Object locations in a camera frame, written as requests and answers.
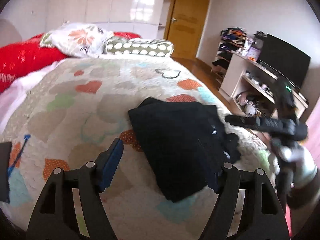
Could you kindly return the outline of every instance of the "pillow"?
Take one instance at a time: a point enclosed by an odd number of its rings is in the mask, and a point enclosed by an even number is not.
[[[131,40],[131,39],[136,39],[136,38],[141,38],[141,36],[139,34],[136,34],[136,33],[120,33],[120,32],[115,32],[114,33],[115,36],[118,36],[118,37],[124,37],[128,40]]]
[[[103,53],[105,40],[112,36],[113,32],[95,24],[71,23],[47,32],[42,36],[40,46],[54,46],[73,57],[97,57]]]
[[[68,57],[57,48],[40,48],[40,35],[35,37],[0,48],[0,93],[16,78]]]
[[[170,57],[173,49],[173,44],[167,40],[127,40],[115,36],[107,40],[105,53],[110,55],[137,54]]]

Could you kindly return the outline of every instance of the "person's hand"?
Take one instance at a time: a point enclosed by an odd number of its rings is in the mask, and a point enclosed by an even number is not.
[[[269,162],[275,167],[275,174],[279,174],[280,167],[276,155],[288,163],[295,163],[296,169],[293,175],[293,183],[295,188],[303,188],[310,183],[317,173],[317,166],[315,165],[311,153],[307,148],[296,144],[295,147],[289,148],[287,146],[280,146],[278,139],[271,140],[271,153]]]

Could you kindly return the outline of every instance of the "floral pillow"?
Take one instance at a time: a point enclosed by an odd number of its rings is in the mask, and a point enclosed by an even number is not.
[[[115,36],[107,40],[105,53],[110,55],[137,54],[153,57],[170,57],[173,49],[173,44],[167,40],[127,40]]]
[[[113,32],[95,24],[71,23],[44,34],[40,46],[57,47],[73,57],[97,57],[103,53],[105,41],[112,36]]]

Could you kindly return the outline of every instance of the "green heart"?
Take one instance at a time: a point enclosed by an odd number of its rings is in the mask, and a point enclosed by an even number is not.
[[[47,110],[50,112],[55,109],[69,108],[74,104],[74,102],[75,100],[73,99],[72,95],[58,94],[52,102],[47,104]]]

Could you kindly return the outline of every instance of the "silver screw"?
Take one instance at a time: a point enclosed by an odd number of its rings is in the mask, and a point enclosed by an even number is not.
[[[226,169],[231,169],[232,168],[232,164],[231,163],[224,163],[223,167],[225,167]]]
[[[54,174],[59,174],[61,171],[62,171],[61,168],[55,168],[55,169],[53,170],[53,173],[54,173]]]
[[[263,169],[257,169],[257,173],[260,175],[264,175],[264,170]]]
[[[92,168],[93,166],[95,166],[94,162],[88,162],[85,166],[87,166],[87,168]]]

